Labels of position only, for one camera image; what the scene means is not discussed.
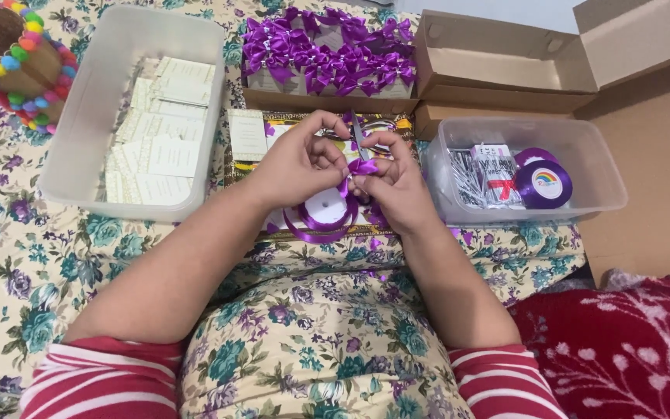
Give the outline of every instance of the scissor blade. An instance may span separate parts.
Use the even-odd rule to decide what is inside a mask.
[[[358,117],[356,116],[356,111],[351,110],[351,120],[353,121],[353,132],[356,136],[356,144],[358,145],[358,155],[361,159],[368,160],[368,151],[366,148],[361,147],[361,142],[363,142],[363,133],[361,132],[361,124],[358,123]]]

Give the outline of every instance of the clear plastic container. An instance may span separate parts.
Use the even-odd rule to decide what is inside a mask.
[[[451,174],[448,148],[507,144],[511,151],[540,147],[552,153],[572,180],[571,199],[557,209],[477,209],[467,206]],[[423,156],[433,203],[449,225],[548,221],[618,210],[627,191],[606,141],[590,122],[572,119],[470,117],[444,119]]]
[[[38,179],[43,197],[111,217],[158,222],[179,222],[198,208],[206,196],[224,88],[224,38],[223,28],[209,20],[148,7],[108,8],[92,35],[51,139]],[[141,57],[162,56],[217,66],[191,193],[172,206],[95,201],[126,82]]]

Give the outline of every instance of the red striped sleeve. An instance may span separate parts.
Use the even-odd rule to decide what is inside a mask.
[[[181,344],[113,338],[51,345],[22,394],[22,419],[177,418]]]
[[[523,345],[471,350],[449,349],[449,361],[476,419],[503,417],[567,419]]]

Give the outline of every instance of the purple bow with card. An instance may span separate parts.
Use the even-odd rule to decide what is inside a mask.
[[[387,19],[370,32],[365,19],[342,10],[288,7],[281,18],[248,18],[242,37],[243,76],[252,89],[406,99],[417,78],[409,20]]]

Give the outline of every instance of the bedspread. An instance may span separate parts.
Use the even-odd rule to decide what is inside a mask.
[[[98,19],[115,2],[30,0],[53,38],[82,57]],[[313,0],[138,0],[213,19],[226,29],[226,94],[223,106],[243,107],[240,34],[245,19],[279,13],[289,5],[321,10]],[[381,25],[388,9],[331,4]],[[404,15],[413,25],[416,15]],[[135,222],[90,214],[44,201],[36,188],[50,136],[23,128],[0,108],[0,417],[16,411],[17,395],[31,381],[44,348],[63,337],[66,326],[132,259],[172,232],[171,224]],[[228,146],[226,111],[219,119],[209,194],[223,187],[223,149]],[[475,269],[506,304],[526,298],[584,262],[574,224],[454,230]],[[228,276],[218,297],[227,299],[256,282],[281,276],[385,269],[403,265],[396,237],[343,239],[332,244],[258,244]]]

